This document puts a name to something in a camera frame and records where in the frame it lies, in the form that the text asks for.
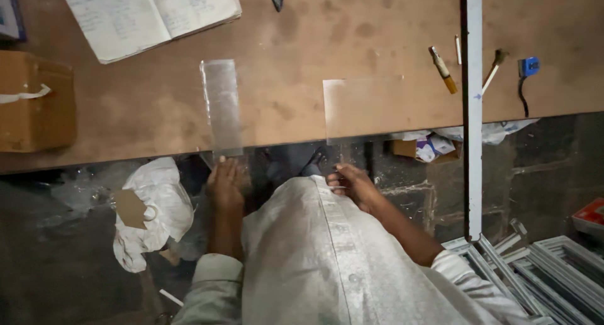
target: white tape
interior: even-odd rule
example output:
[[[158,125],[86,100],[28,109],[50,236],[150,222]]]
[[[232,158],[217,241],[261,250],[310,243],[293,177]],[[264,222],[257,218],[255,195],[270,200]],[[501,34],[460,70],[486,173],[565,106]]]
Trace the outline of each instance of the white tape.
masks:
[[[46,84],[41,84],[41,86],[42,89],[37,93],[19,93],[13,95],[0,94],[0,104],[15,102],[19,99],[42,97],[52,91],[49,87],[46,86]]]

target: cardboard box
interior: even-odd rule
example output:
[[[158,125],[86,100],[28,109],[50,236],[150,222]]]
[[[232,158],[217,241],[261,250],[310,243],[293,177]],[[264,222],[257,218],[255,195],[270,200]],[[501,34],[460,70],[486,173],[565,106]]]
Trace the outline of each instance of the cardboard box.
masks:
[[[438,158],[434,159],[432,162],[427,162],[429,164],[444,164],[445,162],[455,161],[461,158],[461,150],[463,143],[458,141],[453,141],[453,145],[455,145],[455,151],[451,151],[450,153],[440,155]],[[395,155],[408,156],[410,158],[414,158],[420,162],[426,163],[424,160],[416,158],[416,148],[417,142],[413,141],[403,141],[403,140],[394,140],[392,141],[392,153]]]
[[[73,72],[27,52],[0,51],[0,94],[42,97],[0,103],[0,151],[30,153],[71,145],[76,138]]]

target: foot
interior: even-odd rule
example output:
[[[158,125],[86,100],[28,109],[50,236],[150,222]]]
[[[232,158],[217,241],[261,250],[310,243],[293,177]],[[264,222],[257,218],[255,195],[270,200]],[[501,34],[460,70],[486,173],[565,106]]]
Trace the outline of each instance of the foot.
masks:
[[[325,147],[321,146],[321,147],[317,148],[317,150],[313,153],[313,155],[310,157],[310,160],[308,161],[306,166],[316,165],[320,169],[321,163],[325,163],[325,162],[327,162],[327,149]]]

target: notebook page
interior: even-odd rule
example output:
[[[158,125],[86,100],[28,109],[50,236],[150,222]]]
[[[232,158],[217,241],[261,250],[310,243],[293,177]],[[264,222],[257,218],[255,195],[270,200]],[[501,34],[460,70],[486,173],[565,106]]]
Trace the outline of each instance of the notebook page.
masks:
[[[66,0],[101,63],[170,40],[153,0]]]
[[[239,0],[155,0],[172,38],[241,15]]]

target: white pencil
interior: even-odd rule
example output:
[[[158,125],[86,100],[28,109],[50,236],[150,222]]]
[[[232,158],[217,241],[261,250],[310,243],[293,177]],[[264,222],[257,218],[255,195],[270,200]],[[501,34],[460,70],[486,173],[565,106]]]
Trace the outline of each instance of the white pencil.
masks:
[[[457,50],[457,64],[461,64],[461,44],[459,43],[459,35],[455,35],[455,49]]]
[[[176,304],[178,304],[179,306],[183,306],[184,303],[180,300],[178,300],[175,296],[171,295],[170,293],[166,292],[164,289],[161,289],[159,291],[161,294],[163,294],[164,296],[168,297],[168,299],[174,301]]]

